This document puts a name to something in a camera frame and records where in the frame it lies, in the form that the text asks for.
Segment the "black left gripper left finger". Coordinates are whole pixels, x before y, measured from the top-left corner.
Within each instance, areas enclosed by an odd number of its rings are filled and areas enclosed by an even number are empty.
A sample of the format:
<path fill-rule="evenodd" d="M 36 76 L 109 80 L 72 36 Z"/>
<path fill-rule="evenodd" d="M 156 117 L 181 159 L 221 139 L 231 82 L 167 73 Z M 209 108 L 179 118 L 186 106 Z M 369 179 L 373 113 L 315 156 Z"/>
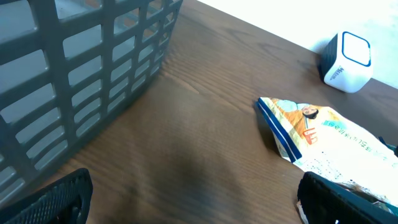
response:
<path fill-rule="evenodd" d="M 80 168 L 1 209 L 1 223 L 85 224 L 92 195 L 89 170 Z"/>

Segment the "yellow snack bag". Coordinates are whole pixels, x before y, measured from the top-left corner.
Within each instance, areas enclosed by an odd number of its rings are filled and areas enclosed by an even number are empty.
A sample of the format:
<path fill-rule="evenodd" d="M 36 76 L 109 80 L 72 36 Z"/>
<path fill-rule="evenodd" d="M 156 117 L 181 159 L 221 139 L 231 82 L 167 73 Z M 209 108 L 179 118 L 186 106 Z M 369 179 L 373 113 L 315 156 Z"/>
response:
<path fill-rule="evenodd" d="M 279 156 L 397 214 L 397 146 L 328 106 L 260 97 Z"/>

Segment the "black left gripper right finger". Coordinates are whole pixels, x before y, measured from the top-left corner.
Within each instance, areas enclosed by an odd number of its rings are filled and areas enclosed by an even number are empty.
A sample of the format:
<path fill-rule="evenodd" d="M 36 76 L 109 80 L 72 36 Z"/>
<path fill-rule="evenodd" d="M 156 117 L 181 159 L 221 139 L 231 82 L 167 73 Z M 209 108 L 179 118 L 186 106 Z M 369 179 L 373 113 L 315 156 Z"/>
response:
<path fill-rule="evenodd" d="M 297 192 L 309 223 L 397 224 L 397 216 L 313 173 L 304 173 Z"/>

